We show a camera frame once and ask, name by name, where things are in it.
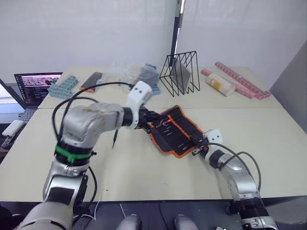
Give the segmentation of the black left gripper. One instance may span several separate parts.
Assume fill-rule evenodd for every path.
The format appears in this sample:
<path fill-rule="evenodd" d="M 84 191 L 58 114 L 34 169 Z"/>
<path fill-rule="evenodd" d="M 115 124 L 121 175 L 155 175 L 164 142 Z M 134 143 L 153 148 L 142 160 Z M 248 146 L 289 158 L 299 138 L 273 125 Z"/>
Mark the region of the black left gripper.
<path fill-rule="evenodd" d="M 165 119 L 165 115 L 161 115 L 155 111 L 148 110 L 144 106 L 141 106 L 139 109 L 137 129 L 143 129 L 146 133 L 152 133 L 152 131 L 158 126 L 158 121 L 163 119 Z"/>

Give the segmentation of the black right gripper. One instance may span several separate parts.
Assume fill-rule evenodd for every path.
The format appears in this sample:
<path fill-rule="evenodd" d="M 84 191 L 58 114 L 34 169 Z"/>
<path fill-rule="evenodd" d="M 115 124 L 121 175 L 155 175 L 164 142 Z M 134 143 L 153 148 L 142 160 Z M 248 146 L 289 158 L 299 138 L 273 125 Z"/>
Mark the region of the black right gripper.
<path fill-rule="evenodd" d="M 207 145 L 207 143 L 209 142 L 208 139 L 199 136 L 190 136 L 190 140 L 194 144 L 197 144 L 197 148 L 192 151 L 192 155 L 196 156 L 197 154 L 199 154 L 201 157 L 205 158 L 209 151 L 209 147 Z"/>

